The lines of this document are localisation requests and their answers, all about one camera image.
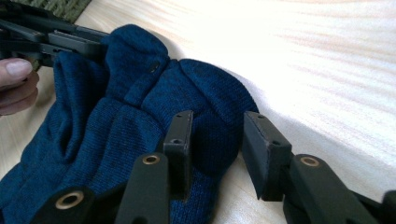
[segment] blue knit glove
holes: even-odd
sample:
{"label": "blue knit glove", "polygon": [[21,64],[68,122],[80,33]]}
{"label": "blue knit glove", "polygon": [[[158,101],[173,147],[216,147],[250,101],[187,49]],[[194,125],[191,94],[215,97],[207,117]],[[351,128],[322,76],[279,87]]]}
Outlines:
{"label": "blue knit glove", "polygon": [[59,55],[57,100],[21,162],[0,182],[0,222],[29,222],[68,187],[100,195],[126,182],[134,160],[155,150],[172,117],[192,110],[191,196],[172,202],[171,220],[206,223],[237,155],[243,113],[257,111],[248,91],[213,65],[170,60],[163,43],[137,26],[121,27],[103,43],[104,64]]}

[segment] wood grain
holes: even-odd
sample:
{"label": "wood grain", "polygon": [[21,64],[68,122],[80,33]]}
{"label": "wood grain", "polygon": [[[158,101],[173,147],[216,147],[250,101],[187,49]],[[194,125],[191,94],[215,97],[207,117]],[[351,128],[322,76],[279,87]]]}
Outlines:
{"label": "wood grain", "polygon": [[[349,188],[377,201],[395,189],[396,2],[93,0],[77,21],[108,33],[128,23],[158,36],[172,58],[237,77],[295,153],[321,157]],[[23,116],[0,118],[0,177],[18,160],[9,151],[21,154],[19,126],[42,118]],[[257,201],[241,156],[213,223],[285,223],[281,203]]]}

